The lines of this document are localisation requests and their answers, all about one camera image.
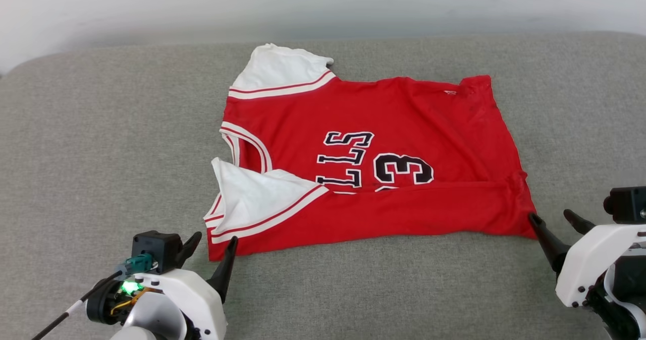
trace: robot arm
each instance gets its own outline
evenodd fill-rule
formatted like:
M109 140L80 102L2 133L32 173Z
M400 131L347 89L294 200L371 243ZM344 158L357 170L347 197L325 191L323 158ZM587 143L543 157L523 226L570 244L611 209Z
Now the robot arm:
M543 253L556 272L563 305L588 308L615 340L646 338L646 187L612 189L604 202L614 224L594 225L563 213L583 238L568 246L530 214Z
M227 328L222 305L238 239L231 239L224 260L213 276L204 280L180 268L200 237L197 232L182 245L176 234L137 234L132 254L149 254L157 266L134 274L134 282L106 283L88 299L88 318L105 324L120 322L123 329L111 340L222 340Z

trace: red stripe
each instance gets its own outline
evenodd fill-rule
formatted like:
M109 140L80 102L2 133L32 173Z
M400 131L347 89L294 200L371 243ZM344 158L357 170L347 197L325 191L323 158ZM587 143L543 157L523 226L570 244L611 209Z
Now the red stripe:
M226 136L226 139L231 143L231 158L233 158L233 163L236 161L236 145L233 144L233 140L231 140L231 137L228 135Z
M209 215L213 215L213 213L215 213L215 209L217 209L217 208L218 208L218 205L220 204L220 200L222 200L222 195L219 195L219 196L218 196L218 201L216 201L216 202L215 202L215 206L213 206L213 211L212 211L212 212L210 212L210 214L209 214Z
M256 93L256 92L266 92L266 91L269 91L269 90L280 90L280 89L289 89L289 88L296 88L296 87L304 87L305 85L312 85L312 84L316 84L316 83L320 82L320 81L321 81L321 79L323 79L323 77L325 77L325 75L328 75L329 73L332 73L332 71L329 71L329 70L328 70L328 71L326 71L325 73L323 73L323 75L321 75L321 77L320 77L320 78L318 78L318 79L314 80L314 82L311 82L311 83L301 83L301 84L294 84L294 85L286 85L286 86L284 86L284 87L265 88L265 89L257 89L257 90L239 90L239 89L233 89L233 88L231 88L231 89L229 89L229 91L231 91L231 92L239 92L239 93L247 94L247 93Z
M210 222L212 220L220 219L220 218L224 218L224 215L213 216L213 218L208 218L208 219L204 220L204 222Z
M249 141L251 141L251 142L255 143L256 145L258 145L258 151L260 151L260 154L262 155L261 159L262 159L262 160L264 161L264 163L265 163L265 171L267 170L267 157L265 156L265 151L263 151L263 149L261 148L260 144L259 144L256 140L254 140L253 138L251 138L251 137L249 137L249 136L247 136L247 135L244 135L244 134L242 134L242 133L240 133L240 132L238 132L238 131L234 131L234 130L233 130L233 129L231 129L231 128L225 128L225 127L222 127L222 128L220 128L220 130L222 130L222 131L229 131L229 132L231 132L231 133L235 133L236 135L243 136L244 138L247 138L247 140L249 140Z
M320 188L320 186L319 186L319 185L315 186L313 189L311 189L311 190L307 191L307 193L305 193L305 195L303 195L301 198L299 198L297 202L295 202L294 204L291 204L291 206L289 206L287 209L284 209L284 210L283 210L283 211L281 211L280 213L275 214L274 216L271 216L270 218L266 218L265 220L263 220L263 221L261 221L261 222L259 222L259 223L255 223L255 224L252 224L252 225L249 225L249 226L243 227L243 228L235 228L235 229L226 230L226 231L224 231L224 232L222 232L222 233L220 233L220 234L213 235L213 237L214 237L214 238L217 238L217 237L221 237L222 235L227 234L227 233L231 233L231 232L240 232L240 231L242 231L242 230L247 230L247 229L255 228L255 227L257 227L258 225L263 225L263 223L266 223L266 222L270 221L271 219L275 218L276 216L281 216L281 215L282 215L282 214L284 214L286 211L289 211L292 207L297 206L299 202L303 201L303 199L304 199L304 198L306 198L307 196L309 196L309 194L313 193L313 192L314 192L314 190L316 190L316 189L318 189L318 188Z

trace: jersey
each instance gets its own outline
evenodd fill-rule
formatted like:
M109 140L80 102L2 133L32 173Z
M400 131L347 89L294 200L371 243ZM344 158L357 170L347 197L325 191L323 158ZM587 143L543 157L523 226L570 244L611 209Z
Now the jersey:
M253 51L229 89L220 129L236 166L259 174L282 170L332 194L352 197L334 196L332 201L344 202L355 215L373 213L376 204L383 208L386 201L381 200L387 197L388 205L402 213L408 210L402 206L405 202L413 206L411 210L425 212L426 221L444 221L442 230L417 234L473 230L533 237L527 214L535 209L526 174L494 101L489 76L465 78L457 85L403 77L348 82L328 69L332 62L272 44ZM227 182L219 184L222 194L230 187ZM445 214L456 210L455 202L436 201L441 193L466 193L482 185L481 197L489 196L488 185L501 185L512 191L504 195L504 203L523 209L490 217L486 230L475 220L471 227L447 221ZM414 191L417 201L397 191ZM205 220L221 219L213 219L218 216L216 206ZM355 238L344 240L378 234L373 228L383 225L378 218L353 219L363 234L357 229Z
M222 260L233 236L238 255L385 235L475 231L533 237L524 180L442 182L377 193L334 193L281 169L263 174L215 158L220 195L205 219L208 257ZM525 216L525 220L515 220Z

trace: couch cushion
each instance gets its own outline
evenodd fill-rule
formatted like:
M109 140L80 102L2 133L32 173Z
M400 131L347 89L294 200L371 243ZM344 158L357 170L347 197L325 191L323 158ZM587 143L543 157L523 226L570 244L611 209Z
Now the couch cushion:
M610 222L613 186L646 184L646 37L618 33L286 43L345 80L490 74L539 214ZM187 239L218 192L226 92L254 44L140 46L40 58L0 81L3 338L33 336L145 230ZM210 275L202 243L186 269ZM228 338L606 338L565 308L535 241L386 237L236 259ZM75 313L47 338L109 338Z

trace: white sleeve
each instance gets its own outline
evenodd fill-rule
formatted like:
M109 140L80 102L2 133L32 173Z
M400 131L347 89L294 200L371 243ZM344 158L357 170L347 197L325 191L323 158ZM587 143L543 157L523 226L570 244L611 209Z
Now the white sleeve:
M332 58L314 55L302 48L268 43L254 49L231 90L251 92L313 83L329 72L328 65L333 62Z
M213 243L263 232L328 192L284 170L260 174L219 158L211 163L220 186L220 195L205 216Z

